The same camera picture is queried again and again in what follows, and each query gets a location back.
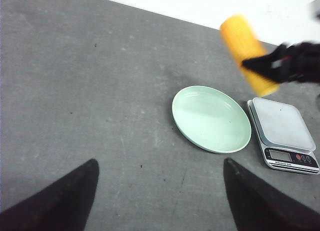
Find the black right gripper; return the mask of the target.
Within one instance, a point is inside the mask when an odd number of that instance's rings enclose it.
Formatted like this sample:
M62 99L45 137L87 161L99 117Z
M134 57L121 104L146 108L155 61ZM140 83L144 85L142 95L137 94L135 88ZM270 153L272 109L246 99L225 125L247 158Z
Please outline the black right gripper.
M320 44L279 45L269 54L244 59L241 65L276 83L320 83Z

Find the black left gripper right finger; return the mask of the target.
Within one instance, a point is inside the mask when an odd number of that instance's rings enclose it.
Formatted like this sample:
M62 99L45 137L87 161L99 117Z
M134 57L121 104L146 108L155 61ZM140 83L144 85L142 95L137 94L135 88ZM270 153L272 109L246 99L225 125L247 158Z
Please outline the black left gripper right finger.
M318 231L320 214L231 158L223 161L228 203L239 231Z

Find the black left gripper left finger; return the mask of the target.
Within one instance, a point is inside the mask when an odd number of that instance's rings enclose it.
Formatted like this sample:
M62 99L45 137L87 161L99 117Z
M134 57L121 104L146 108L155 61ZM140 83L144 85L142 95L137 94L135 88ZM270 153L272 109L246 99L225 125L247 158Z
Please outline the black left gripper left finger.
M0 214L2 231L83 231L99 179L99 163L90 159L43 190Z

